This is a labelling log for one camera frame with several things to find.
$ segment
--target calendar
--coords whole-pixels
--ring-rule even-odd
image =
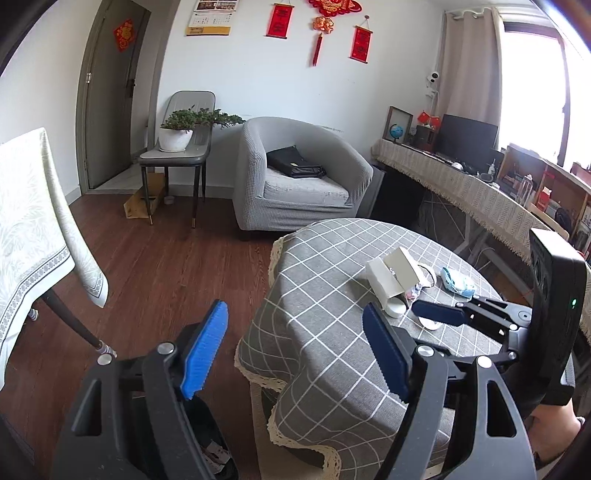
[[[229,35],[238,0],[197,0],[187,27],[191,35]]]

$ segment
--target door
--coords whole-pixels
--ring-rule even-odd
[[[93,189],[131,165],[131,104],[139,51],[150,12],[111,0],[86,76],[83,155]]]

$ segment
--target gray chair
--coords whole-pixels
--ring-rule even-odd
[[[292,179],[267,167],[267,152],[295,145],[322,179]],[[243,231],[294,231],[317,220],[354,218],[373,172],[341,137],[288,118],[260,117],[242,130],[234,211]]]
[[[216,96],[212,92],[193,92],[184,90],[175,93],[168,102],[164,118],[168,117],[175,110],[183,110],[193,107],[198,112],[201,108],[214,110]],[[207,156],[212,147],[212,127],[195,127],[191,141],[184,152],[163,152],[160,150],[160,141],[156,143],[153,150],[143,153],[139,157],[139,164],[142,168],[142,183],[146,209],[152,222],[150,211],[150,197],[148,193],[147,167],[164,167],[164,178],[166,183],[166,195],[168,195],[168,168],[169,167],[195,167],[195,178],[193,183],[193,223],[195,228],[197,218],[197,198],[199,196],[199,173],[201,172],[201,183],[203,198],[205,199],[205,184],[207,177]]]

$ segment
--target blue gripper pad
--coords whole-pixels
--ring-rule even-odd
[[[462,309],[444,305],[442,303],[416,300],[411,306],[411,310],[417,317],[424,317],[435,322],[441,322],[455,327],[467,323],[467,317]]]
[[[372,303],[365,306],[363,309],[363,332],[374,352],[375,359],[378,361],[386,385],[390,392],[396,393],[402,401],[408,401],[410,396],[408,380],[413,365],[411,355],[416,344],[406,330],[402,330],[401,334],[406,334],[410,343],[408,340],[402,342],[395,333],[396,330],[399,329],[394,329],[390,325],[386,326],[378,309]]]
[[[186,400],[191,400],[195,393],[203,388],[227,328],[228,305],[216,300],[209,315],[203,321],[197,340],[185,358],[181,392]]]

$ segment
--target white flower pot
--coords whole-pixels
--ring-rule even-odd
[[[160,128],[160,150],[163,152],[184,152],[192,136],[193,130]]]

